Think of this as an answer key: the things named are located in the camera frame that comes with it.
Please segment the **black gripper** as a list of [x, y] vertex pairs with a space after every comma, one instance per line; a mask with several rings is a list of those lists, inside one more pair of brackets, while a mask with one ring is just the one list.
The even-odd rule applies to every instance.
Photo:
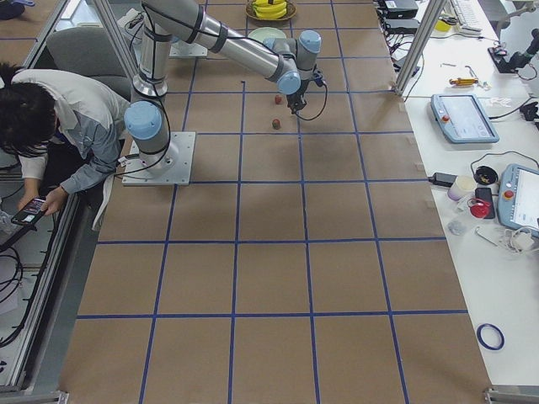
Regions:
[[292, 94], [286, 96], [287, 106], [290, 108], [291, 114], [296, 114], [297, 110], [303, 110], [307, 105], [305, 100], [305, 92], [307, 91], [307, 80], [301, 80], [300, 87]]

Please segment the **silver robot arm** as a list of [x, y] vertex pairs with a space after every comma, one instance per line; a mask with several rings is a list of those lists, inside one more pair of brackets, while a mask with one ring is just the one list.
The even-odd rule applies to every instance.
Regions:
[[197, 44], [221, 54], [274, 83], [298, 115], [311, 82], [325, 88], [317, 67], [322, 37], [305, 30], [296, 39], [257, 41], [212, 18], [195, 1], [143, 1], [144, 31], [137, 74], [131, 82], [131, 105], [125, 127], [138, 147], [141, 172], [156, 175], [171, 163], [170, 123], [164, 107], [168, 92], [166, 64], [173, 40]]

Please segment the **person's hand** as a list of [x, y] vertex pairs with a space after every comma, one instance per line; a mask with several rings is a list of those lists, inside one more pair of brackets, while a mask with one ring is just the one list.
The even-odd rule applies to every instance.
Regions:
[[45, 197], [45, 203], [42, 205], [41, 210], [44, 212], [44, 215], [53, 215], [54, 213], [61, 210], [65, 202], [67, 201], [68, 193], [62, 187], [55, 187], [50, 191]]

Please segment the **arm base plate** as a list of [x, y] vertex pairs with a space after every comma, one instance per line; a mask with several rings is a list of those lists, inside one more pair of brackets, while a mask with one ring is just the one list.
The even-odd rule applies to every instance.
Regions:
[[131, 144], [130, 154], [136, 154], [125, 164], [124, 186], [189, 185], [195, 150], [196, 134], [173, 131], [168, 149], [154, 155], [139, 151], [138, 140]]
[[169, 57], [176, 59], [206, 58], [208, 50], [196, 43], [186, 43], [176, 40], [171, 43]]

